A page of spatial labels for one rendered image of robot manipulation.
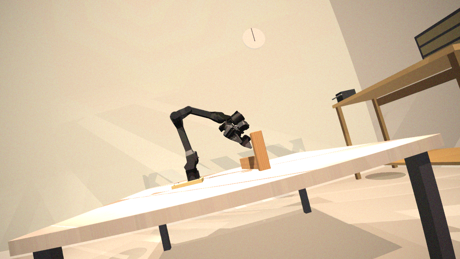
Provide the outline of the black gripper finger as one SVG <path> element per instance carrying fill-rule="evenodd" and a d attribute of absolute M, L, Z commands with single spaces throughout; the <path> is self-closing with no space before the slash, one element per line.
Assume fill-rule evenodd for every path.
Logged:
<path fill-rule="evenodd" d="M 232 140 L 232 141 L 235 141 L 235 142 L 238 142 L 238 143 L 242 143 L 242 140 L 240 139 L 240 137 L 237 135 L 237 130 L 236 129 L 233 129 L 231 131 L 231 133 L 228 135 L 227 137 L 228 139 Z"/>
<path fill-rule="evenodd" d="M 251 138 L 248 137 L 248 138 L 243 142 L 242 146 L 247 147 L 247 148 L 249 148 L 249 149 L 252 149 L 251 143 L 249 142 L 250 140 L 251 140 Z"/>

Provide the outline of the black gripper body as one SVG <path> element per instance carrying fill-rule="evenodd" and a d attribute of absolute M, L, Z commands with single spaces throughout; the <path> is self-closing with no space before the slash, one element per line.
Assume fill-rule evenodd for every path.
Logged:
<path fill-rule="evenodd" d="M 231 133 L 231 131 L 232 131 L 233 129 L 236 129 L 236 128 L 234 128 L 234 125 L 228 126 L 228 128 L 224 131 L 224 136 L 227 138 L 228 135 Z M 236 129 L 236 130 L 237 130 L 237 129 Z M 241 134 L 242 134 L 242 132 L 238 130 L 238 131 L 237 131 L 237 135 L 240 137 Z M 244 142 L 248 137 L 249 137 L 248 135 L 244 135 L 243 137 L 240 137 L 240 139 L 242 140 L 242 143 L 240 143 L 240 145 L 242 145 L 243 142 Z M 251 137 L 249 137 L 249 138 L 251 138 Z"/>

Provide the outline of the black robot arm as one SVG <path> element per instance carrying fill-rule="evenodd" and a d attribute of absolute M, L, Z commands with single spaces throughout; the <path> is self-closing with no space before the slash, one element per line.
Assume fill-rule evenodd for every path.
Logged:
<path fill-rule="evenodd" d="M 200 178 L 199 170 L 197 169 L 198 163 L 198 155 L 196 151 L 191 149 L 188 137 L 186 135 L 186 131 L 183 125 L 183 119 L 188 115 L 193 114 L 196 116 L 204 117 L 217 122 L 220 125 L 219 130 L 221 132 L 225 131 L 228 126 L 234 125 L 234 128 L 240 130 L 243 134 L 245 130 L 249 128 L 249 124 L 245 121 L 245 118 L 242 114 L 240 114 L 237 110 L 231 116 L 225 115 L 222 112 L 210 112 L 208 110 L 202 110 L 198 108 L 193 108 L 190 105 L 186 106 L 185 108 L 179 109 L 174 111 L 170 114 L 170 119 L 177 128 L 179 133 L 180 139 L 183 143 L 183 147 L 185 149 L 186 154 L 186 161 L 187 163 L 184 166 L 186 170 L 186 176 L 188 181 L 197 180 Z M 233 123 L 233 124 L 232 124 Z M 236 126 L 235 126 L 236 125 Z"/>

